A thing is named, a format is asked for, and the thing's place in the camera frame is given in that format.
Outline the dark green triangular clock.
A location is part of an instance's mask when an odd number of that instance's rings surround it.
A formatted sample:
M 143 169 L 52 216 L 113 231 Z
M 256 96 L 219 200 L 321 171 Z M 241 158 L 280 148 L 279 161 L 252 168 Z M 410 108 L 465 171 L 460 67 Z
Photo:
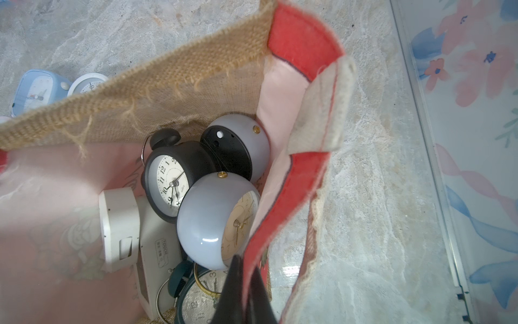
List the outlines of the dark green triangular clock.
M 218 307 L 227 272 L 182 261 L 168 271 L 155 297 L 162 323 L 210 323 Z

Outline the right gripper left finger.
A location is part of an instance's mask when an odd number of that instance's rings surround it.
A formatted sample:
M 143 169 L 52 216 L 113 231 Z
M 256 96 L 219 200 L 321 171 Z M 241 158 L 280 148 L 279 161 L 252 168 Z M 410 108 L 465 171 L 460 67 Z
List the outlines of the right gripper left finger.
M 234 255 L 223 286 L 212 324 L 241 324 L 244 323 L 242 305 L 243 290 L 243 260 Z

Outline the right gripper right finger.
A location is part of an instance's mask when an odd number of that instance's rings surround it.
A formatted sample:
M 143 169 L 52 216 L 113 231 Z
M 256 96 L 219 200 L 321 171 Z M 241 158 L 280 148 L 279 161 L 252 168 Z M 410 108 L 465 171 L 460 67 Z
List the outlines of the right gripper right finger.
M 248 294 L 248 323 L 277 324 L 259 268 L 252 274 Z

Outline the black twin-bell alarm clock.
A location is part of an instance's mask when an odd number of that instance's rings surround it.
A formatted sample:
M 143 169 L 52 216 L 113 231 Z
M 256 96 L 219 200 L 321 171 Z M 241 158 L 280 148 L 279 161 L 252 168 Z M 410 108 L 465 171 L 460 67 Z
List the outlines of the black twin-bell alarm clock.
M 172 128 L 159 130 L 148 140 L 151 153 L 144 161 L 142 187 L 154 212 L 176 224 L 183 199 L 191 187 L 216 171 L 214 157 L 198 141 L 181 142 Z

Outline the grey blue oval clock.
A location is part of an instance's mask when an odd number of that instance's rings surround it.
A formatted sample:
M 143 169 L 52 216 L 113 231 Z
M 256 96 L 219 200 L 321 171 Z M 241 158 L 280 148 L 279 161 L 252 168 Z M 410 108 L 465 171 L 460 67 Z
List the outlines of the grey blue oval clock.
M 268 167 L 271 148 L 259 123 L 241 114 L 217 118 L 200 138 L 217 171 L 242 176 L 255 183 Z

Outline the small white digital clock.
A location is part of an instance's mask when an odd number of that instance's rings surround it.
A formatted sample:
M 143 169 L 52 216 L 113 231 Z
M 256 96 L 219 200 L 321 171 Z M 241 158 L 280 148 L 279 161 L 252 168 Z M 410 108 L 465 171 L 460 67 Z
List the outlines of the small white digital clock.
M 137 262 L 140 213 L 132 189 L 104 190 L 98 197 L 105 271 L 114 273 Z

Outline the blue dome alarm clock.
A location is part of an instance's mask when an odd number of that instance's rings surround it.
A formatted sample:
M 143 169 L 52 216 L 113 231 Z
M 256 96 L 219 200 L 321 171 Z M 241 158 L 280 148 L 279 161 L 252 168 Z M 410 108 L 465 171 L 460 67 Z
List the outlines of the blue dome alarm clock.
M 233 256 L 244 252 L 259 202 L 256 187 L 240 175 L 221 171 L 199 179 L 178 214 L 187 256 L 207 269 L 227 270 Z

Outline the white large digital clock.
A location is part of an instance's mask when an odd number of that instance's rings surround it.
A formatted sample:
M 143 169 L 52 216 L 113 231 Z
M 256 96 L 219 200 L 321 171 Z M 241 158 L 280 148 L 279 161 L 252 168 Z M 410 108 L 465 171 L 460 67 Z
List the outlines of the white large digital clock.
M 174 306 L 175 298 L 164 282 L 183 261 L 176 225 L 162 220 L 147 198 L 136 200 L 140 214 L 139 255 L 134 265 L 138 297 L 150 320 L 159 318 Z

